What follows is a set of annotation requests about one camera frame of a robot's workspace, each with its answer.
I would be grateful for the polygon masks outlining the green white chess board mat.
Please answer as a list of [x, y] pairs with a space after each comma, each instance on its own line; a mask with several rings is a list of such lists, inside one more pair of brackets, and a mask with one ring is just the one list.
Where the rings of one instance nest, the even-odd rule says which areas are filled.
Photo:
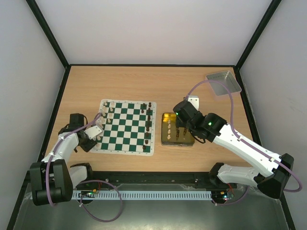
[[97, 120], [104, 131], [91, 153], [153, 156], [157, 103], [103, 99]]

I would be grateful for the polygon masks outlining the gold metal tin tray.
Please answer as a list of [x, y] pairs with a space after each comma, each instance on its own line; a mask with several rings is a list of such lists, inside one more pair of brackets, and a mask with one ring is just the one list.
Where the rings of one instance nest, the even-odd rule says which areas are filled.
[[185, 128], [176, 126], [176, 117], [175, 113], [162, 114], [161, 144], [180, 147], [193, 146], [195, 139]]

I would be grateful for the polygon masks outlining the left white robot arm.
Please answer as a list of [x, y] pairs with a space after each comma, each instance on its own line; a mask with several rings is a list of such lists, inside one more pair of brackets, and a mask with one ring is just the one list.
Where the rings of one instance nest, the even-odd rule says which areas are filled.
[[88, 177], [88, 163], [68, 169], [67, 162], [77, 147], [89, 152], [97, 144], [95, 138], [103, 132], [103, 127], [96, 124], [101, 116], [98, 113], [93, 121], [85, 124], [84, 115], [71, 114], [69, 124], [59, 131], [58, 140], [49, 154], [31, 165], [32, 199], [36, 206], [70, 201], [73, 189]]

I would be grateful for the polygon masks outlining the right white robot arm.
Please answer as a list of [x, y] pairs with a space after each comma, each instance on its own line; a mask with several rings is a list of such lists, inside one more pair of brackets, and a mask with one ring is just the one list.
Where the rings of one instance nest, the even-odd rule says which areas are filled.
[[209, 176], [213, 187], [218, 188], [228, 183], [244, 184], [258, 188], [268, 197], [281, 197], [294, 164], [291, 155], [279, 155], [263, 148], [233, 130], [231, 125], [217, 114], [203, 115], [189, 101], [181, 101], [173, 111], [178, 127], [186, 128], [194, 137], [232, 151], [251, 165], [236, 167], [217, 164], [217, 169]]

